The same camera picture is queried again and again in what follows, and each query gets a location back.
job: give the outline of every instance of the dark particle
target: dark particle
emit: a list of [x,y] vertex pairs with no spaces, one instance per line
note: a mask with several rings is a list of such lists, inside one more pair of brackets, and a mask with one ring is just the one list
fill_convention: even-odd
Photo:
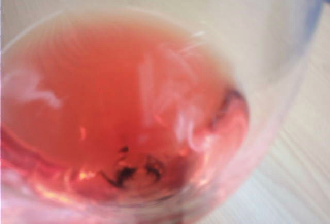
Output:
[[136,170],[137,168],[134,167],[124,167],[117,172],[116,180],[109,179],[108,176],[102,171],[100,171],[100,174],[109,184],[117,188],[124,188],[125,181],[131,179]]
[[147,174],[152,174],[155,176],[155,182],[159,181],[163,171],[164,171],[164,165],[161,161],[158,159],[148,156],[147,163],[144,166],[144,169],[146,170]]
[[127,146],[122,147],[122,148],[119,150],[120,153],[127,153],[128,151],[129,151],[129,148],[128,148]]

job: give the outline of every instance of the pink liquid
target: pink liquid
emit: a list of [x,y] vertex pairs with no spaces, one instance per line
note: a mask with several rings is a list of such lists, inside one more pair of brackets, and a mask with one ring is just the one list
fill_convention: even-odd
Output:
[[2,167],[63,203],[199,197],[248,128],[226,71],[151,15],[47,22],[3,59]]

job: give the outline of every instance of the light wood surface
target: light wood surface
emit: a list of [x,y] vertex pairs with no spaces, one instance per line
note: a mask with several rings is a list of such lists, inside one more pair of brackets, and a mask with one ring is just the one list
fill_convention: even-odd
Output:
[[330,5],[301,90],[252,176],[199,224],[330,223]]

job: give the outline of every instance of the wooden table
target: wooden table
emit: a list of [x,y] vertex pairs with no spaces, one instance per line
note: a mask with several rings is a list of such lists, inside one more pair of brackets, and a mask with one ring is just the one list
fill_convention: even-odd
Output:
[[301,90],[263,162],[199,224],[330,223],[330,5]]

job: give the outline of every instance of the liquid surface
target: liquid surface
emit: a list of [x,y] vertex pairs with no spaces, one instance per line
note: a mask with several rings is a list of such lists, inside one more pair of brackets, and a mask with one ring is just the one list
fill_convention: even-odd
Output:
[[2,167],[62,202],[197,192],[248,128],[246,102],[201,44],[144,13],[40,25],[2,61]]

